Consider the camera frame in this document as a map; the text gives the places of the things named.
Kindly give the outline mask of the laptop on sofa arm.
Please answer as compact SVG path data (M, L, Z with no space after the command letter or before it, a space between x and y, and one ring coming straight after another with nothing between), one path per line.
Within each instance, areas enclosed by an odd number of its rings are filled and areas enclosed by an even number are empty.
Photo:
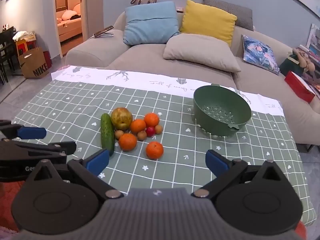
M113 29L113 26L110 25L110 26L104 28L103 30L100 30L100 31L94 33L94 34L93 34L93 37L94 37L94 38L97 38L97 37L99 37L99 36L107 33L108 31L110 31L110 30L112 30L112 29Z

